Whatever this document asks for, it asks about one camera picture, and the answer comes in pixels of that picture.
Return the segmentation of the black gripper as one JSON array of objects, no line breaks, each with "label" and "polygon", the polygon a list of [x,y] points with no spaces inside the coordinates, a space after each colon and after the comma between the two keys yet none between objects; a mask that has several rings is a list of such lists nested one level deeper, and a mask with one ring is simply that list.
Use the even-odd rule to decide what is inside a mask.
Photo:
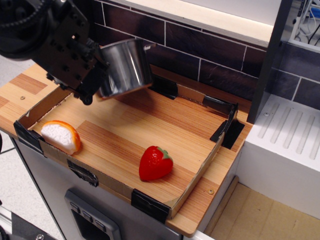
[{"label": "black gripper", "polygon": [[109,67],[99,44],[89,37],[90,23],[70,0],[54,0],[46,21],[43,41],[32,60],[49,80],[90,105]]}]

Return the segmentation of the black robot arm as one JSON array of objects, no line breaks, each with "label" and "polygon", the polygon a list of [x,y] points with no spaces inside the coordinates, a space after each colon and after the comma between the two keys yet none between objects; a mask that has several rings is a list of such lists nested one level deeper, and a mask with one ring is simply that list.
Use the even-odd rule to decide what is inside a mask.
[{"label": "black robot arm", "polygon": [[33,60],[50,81],[90,105],[108,63],[90,39],[90,23],[71,0],[2,0],[0,54]]}]

